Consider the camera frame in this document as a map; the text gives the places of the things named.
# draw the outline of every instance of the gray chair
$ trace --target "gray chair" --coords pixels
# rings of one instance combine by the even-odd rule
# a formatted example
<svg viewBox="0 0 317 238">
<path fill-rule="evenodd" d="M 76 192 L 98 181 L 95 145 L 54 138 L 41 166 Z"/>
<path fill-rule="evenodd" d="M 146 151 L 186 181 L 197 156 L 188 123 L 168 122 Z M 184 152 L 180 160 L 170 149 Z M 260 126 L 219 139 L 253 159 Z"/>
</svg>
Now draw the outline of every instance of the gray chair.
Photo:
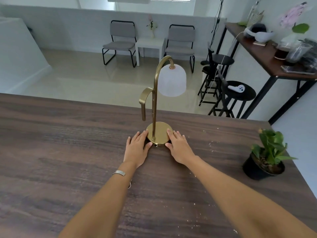
<svg viewBox="0 0 317 238">
<path fill-rule="evenodd" d="M 131 52 L 131 49 L 135 48 L 135 43 L 137 42 L 137 39 L 135 37 L 134 22 L 112 20 L 110 23 L 110 35 L 111 35 L 112 42 L 106 45 L 103 45 L 103 49 L 102 49 L 103 64 L 107 65 L 117 54 L 117 50 L 129 51 L 131 55 L 132 65 L 135 68 L 135 66 L 137 65 L 137 63 L 134 64 L 133 62 L 133 55 L 135 53 L 135 50 L 133 53 Z M 134 38 L 135 42 L 113 41 L 113 36 L 131 37 L 131 38 Z M 110 60 L 107 63 L 105 63 L 105 54 L 109 50 L 114 50 L 114 55 L 110 58 Z"/>
<path fill-rule="evenodd" d="M 177 42 L 191 42 L 192 47 L 184 47 L 184 46 L 168 46 L 169 41 L 177 41 Z M 180 56 L 189 56 L 189 63 L 191 65 L 191 71 L 194 72 L 195 67 L 195 56 L 193 50 L 193 44 L 195 41 L 195 27 L 188 25 L 170 25 L 168 31 L 168 39 L 164 56 L 168 55 L 180 55 Z"/>
</svg>

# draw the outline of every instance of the tiled floor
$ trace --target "tiled floor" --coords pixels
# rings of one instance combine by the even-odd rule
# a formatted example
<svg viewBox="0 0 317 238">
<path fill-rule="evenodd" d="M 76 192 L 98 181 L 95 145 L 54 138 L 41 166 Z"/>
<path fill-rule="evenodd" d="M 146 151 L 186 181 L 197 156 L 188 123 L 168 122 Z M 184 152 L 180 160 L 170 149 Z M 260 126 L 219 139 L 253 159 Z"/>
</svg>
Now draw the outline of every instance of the tiled floor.
<svg viewBox="0 0 317 238">
<path fill-rule="evenodd" d="M 139 96 L 144 88 L 153 87 L 157 58 L 140 58 L 140 66 L 132 67 L 130 56 L 117 55 L 107 66 L 101 53 L 64 50 L 42 50 L 53 72 L 30 86 L 22 94 L 46 98 L 76 100 L 93 103 L 140 107 Z M 189 61 L 176 60 L 187 73 L 187 89 L 178 97 L 165 97 L 159 93 L 157 108 L 195 114 L 208 114 L 213 104 L 198 106 L 197 96 L 202 83 L 202 66 L 195 64 L 190 71 Z M 205 100 L 215 101 L 212 95 Z M 152 107 L 148 98 L 146 107 Z"/>
</svg>

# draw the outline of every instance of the dark wood tabletop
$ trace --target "dark wood tabletop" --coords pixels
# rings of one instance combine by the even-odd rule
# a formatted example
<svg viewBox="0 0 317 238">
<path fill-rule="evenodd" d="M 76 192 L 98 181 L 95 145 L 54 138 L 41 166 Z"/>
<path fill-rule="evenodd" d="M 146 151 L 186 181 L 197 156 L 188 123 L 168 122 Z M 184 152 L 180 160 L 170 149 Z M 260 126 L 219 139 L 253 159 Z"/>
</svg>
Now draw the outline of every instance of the dark wood tabletop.
<svg viewBox="0 0 317 238">
<path fill-rule="evenodd" d="M 158 110 L 196 155 L 271 198 L 317 231 L 317 201 L 292 161 L 255 181 L 242 171 L 267 122 Z M 56 237 L 143 131 L 140 108 L 0 94 L 0 236 Z M 238 237 L 195 176 L 152 147 L 128 191 L 117 237 Z"/>
<path fill-rule="evenodd" d="M 270 76 L 279 76 L 284 79 L 305 79 L 305 80 L 315 80 L 317 79 L 317 74 L 315 75 L 301 75 L 301 74 L 290 74 L 286 73 L 281 69 L 283 64 L 282 60 L 274 58 L 275 47 L 272 45 L 272 41 L 263 47 L 259 45 L 254 45 L 255 41 L 253 38 L 246 38 L 244 34 L 241 33 L 245 30 L 245 27 L 239 26 L 237 23 L 227 22 L 227 30 L 240 42 L 240 44 L 251 54 L 251 56 L 264 68 L 264 70 Z"/>
</svg>

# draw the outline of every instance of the white glass lampshade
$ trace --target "white glass lampshade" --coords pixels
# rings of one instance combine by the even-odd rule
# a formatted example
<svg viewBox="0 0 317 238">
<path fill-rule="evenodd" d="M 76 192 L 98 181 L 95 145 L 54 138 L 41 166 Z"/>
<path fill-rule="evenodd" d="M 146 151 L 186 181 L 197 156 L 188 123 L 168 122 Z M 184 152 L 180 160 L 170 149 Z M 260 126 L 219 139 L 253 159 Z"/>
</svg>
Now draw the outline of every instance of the white glass lampshade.
<svg viewBox="0 0 317 238">
<path fill-rule="evenodd" d="M 176 97 L 186 90 L 186 72 L 180 65 L 175 64 L 175 69 L 170 65 L 164 66 L 158 77 L 158 91 L 167 97 Z"/>
</svg>

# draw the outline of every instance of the hand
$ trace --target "hand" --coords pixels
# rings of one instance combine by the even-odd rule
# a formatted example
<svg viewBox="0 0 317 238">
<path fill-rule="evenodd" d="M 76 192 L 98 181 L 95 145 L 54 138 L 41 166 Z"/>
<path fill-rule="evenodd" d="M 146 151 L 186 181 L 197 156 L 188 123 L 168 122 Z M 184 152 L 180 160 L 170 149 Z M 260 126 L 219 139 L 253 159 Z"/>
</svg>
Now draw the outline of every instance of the hand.
<svg viewBox="0 0 317 238">
<path fill-rule="evenodd" d="M 123 162 L 131 161 L 136 165 L 136 168 L 140 167 L 144 163 L 147 152 L 153 144 L 152 142 L 149 142 L 144 147 L 144 141 L 147 134 L 147 130 L 143 131 L 141 134 L 138 131 L 132 139 L 131 137 L 128 137 L 128 140 L 126 141 Z"/>
<path fill-rule="evenodd" d="M 186 160 L 195 157 L 195 154 L 187 143 L 186 137 L 182 136 L 178 131 L 175 132 L 169 129 L 167 129 L 167 133 L 172 144 L 166 143 L 165 146 L 170 149 L 172 156 L 178 163 L 186 165 Z"/>
</svg>

